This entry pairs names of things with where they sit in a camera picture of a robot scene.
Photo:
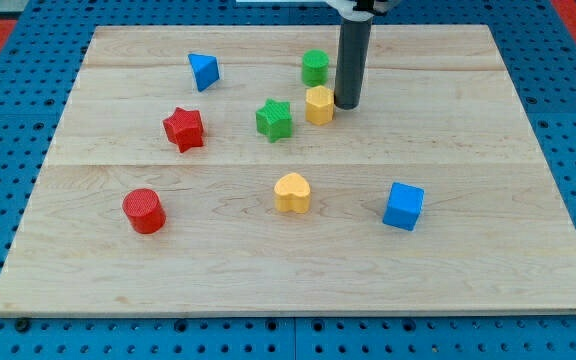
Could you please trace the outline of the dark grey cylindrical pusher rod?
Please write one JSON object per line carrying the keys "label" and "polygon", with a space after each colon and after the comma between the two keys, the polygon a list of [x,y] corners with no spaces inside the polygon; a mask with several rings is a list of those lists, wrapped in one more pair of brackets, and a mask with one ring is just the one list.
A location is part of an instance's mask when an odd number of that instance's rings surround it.
{"label": "dark grey cylindrical pusher rod", "polygon": [[359,105],[371,28],[371,18],[342,19],[334,88],[334,103],[340,109],[352,110]]}

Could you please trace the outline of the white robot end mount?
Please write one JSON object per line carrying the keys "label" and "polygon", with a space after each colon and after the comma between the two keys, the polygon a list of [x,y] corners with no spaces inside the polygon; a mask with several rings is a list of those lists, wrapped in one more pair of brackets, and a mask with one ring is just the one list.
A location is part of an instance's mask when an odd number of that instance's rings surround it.
{"label": "white robot end mount", "polygon": [[401,0],[325,0],[339,15],[349,21],[367,21],[374,16],[385,16]]}

